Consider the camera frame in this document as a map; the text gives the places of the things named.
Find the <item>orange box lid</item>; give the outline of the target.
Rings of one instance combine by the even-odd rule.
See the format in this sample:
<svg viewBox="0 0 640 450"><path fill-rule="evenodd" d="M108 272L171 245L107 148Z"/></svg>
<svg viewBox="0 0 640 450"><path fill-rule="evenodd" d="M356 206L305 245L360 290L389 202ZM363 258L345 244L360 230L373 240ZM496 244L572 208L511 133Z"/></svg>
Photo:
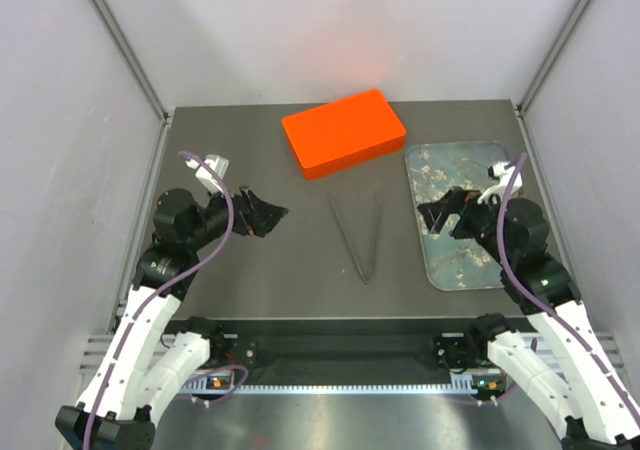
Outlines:
<svg viewBox="0 0 640 450"><path fill-rule="evenodd" d="M358 150L404 137L407 130L384 94L371 89L304 110L282 119L287 140L296 151Z"/></svg>

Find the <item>orange compartment box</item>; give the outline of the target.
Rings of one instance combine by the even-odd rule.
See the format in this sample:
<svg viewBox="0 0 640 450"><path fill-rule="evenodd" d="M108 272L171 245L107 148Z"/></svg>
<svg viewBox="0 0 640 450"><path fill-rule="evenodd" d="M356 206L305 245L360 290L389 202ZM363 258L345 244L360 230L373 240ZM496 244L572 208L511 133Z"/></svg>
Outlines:
<svg viewBox="0 0 640 450"><path fill-rule="evenodd" d="M320 155L311 150L302 153L296 151L296 157L303 177L308 180L316 180L335 174L356 165L399 151L405 144L405 138L394 138L389 141L378 142L358 150L332 151L329 154Z"/></svg>

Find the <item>metal tongs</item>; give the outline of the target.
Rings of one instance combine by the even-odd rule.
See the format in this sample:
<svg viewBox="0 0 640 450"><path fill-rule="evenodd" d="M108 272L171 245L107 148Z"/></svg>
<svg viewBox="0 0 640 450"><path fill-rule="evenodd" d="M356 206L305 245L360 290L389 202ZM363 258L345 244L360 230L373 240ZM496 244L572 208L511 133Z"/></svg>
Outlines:
<svg viewBox="0 0 640 450"><path fill-rule="evenodd" d="M326 202L359 280L364 285L370 284L376 275L380 225L383 215L382 192L379 189L373 192L372 215L366 221L367 226L362 228L360 247L357 247L354 234L346 225L336 196L328 192Z"/></svg>

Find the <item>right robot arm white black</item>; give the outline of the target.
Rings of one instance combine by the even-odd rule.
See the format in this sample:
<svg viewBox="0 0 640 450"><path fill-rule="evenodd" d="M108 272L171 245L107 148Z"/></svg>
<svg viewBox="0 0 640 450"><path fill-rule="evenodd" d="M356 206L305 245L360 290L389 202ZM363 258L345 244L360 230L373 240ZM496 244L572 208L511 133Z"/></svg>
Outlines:
<svg viewBox="0 0 640 450"><path fill-rule="evenodd" d="M453 187L417 211L434 234L457 216L451 237L475 241L500 265L504 290L557 366L499 313L468 327L469 358L503 370L544 415L562 448L638 448L639 405L596 336L573 278L548 250L550 227L541 208L525 198L505 206L497 198L482 202L478 192Z"/></svg>

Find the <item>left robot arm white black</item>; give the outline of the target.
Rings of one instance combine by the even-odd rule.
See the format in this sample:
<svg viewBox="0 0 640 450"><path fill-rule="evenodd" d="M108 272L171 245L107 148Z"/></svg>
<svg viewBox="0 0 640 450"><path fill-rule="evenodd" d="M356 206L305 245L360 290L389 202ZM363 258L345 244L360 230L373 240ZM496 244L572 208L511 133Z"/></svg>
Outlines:
<svg viewBox="0 0 640 450"><path fill-rule="evenodd" d="M60 408L55 426L73 449L148 449L172 400L202 366L235 372L219 324L191 317L159 360L164 331L204 266L199 250L225 245L231 234L263 238L288 209L249 187L199 204L190 191L172 189L157 200L154 232L140 256L120 323L94 377L73 405Z"/></svg>

